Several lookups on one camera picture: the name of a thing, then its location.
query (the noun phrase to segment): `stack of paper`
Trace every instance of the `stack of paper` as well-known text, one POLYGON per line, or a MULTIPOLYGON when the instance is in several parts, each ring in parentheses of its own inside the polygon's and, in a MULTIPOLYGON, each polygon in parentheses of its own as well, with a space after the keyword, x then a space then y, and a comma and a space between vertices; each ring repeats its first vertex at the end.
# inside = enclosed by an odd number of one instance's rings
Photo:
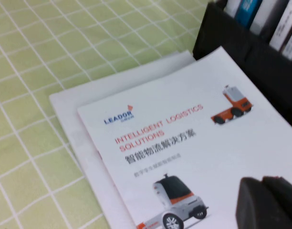
POLYGON ((136 228, 114 183, 93 145, 77 108, 131 87, 166 76, 195 60, 186 51, 117 73, 100 80, 52 94, 50 101, 75 152, 76 158, 100 203, 111 228, 136 228))
POLYGON ((235 229, 242 177, 292 182, 291 126, 222 48, 51 102, 113 229, 235 229))

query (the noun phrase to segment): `black desk organizer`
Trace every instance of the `black desk organizer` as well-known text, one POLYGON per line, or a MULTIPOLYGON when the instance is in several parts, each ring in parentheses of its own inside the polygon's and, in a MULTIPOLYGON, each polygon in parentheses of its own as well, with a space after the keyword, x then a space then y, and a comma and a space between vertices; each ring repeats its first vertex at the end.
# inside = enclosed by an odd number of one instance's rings
POLYGON ((223 9, 227 0, 209 3, 193 50, 196 60, 222 46, 292 125, 292 63, 242 27, 223 9))

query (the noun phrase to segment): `delivery robot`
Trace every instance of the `delivery robot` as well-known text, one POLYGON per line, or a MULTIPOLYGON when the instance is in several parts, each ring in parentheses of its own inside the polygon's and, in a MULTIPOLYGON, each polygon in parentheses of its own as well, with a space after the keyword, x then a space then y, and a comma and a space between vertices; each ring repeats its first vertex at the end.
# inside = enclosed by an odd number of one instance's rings
POLYGON ((227 120, 232 120, 234 116, 241 117, 249 112, 253 106, 248 99, 242 95, 237 87, 229 87, 227 85, 223 91, 223 94, 232 104, 232 107, 211 117, 214 123, 222 125, 227 120))
POLYGON ((137 229, 183 229, 184 221, 195 217, 204 219, 207 209, 200 197, 192 193, 189 188, 176 176, 164 175, 160 181, 153 184, 155 194, 158 196, 165 210, 152 219, 137 226, 137 229))

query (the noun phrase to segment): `black object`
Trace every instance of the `black object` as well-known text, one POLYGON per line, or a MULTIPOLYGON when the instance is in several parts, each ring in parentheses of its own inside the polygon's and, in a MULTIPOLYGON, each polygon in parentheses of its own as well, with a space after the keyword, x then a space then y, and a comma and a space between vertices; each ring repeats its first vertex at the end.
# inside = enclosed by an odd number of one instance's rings
POLYGON ((194 58, 198 60, 222 46, 292 125, 292 62, 226 14, 226 4, 227 0, 208 4, 194 58))
POLYGON ((239 229, 292 229, 292 185, 282 177, 243 178, 236 220, 239 229))

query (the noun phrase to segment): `wheel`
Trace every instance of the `wheel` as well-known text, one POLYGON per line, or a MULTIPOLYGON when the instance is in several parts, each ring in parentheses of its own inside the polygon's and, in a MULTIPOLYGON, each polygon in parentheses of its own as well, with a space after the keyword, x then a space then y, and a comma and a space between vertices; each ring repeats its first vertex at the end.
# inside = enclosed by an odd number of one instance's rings
POLYGON ((226 121, 223 120, 223 118, 220 118, 219 116, 214 117, 214 121, 218 124, 224 124, 226 121))
POLYGON ((243 112, 238 108, 232 108, 231 113, 232 115, 235 115, 236 117, 240 117, 243 115, 243 112))
POLYGON ((200 213, 197 213, 196 215, 194 215, 194 217, 196 219, 204 219, 207 216, 208 211, 205 209, 200 213))
POLYGON ((163 224, 165 229, 183 229, 183 221, 174 214, 166 214, 163 217, 163 224))

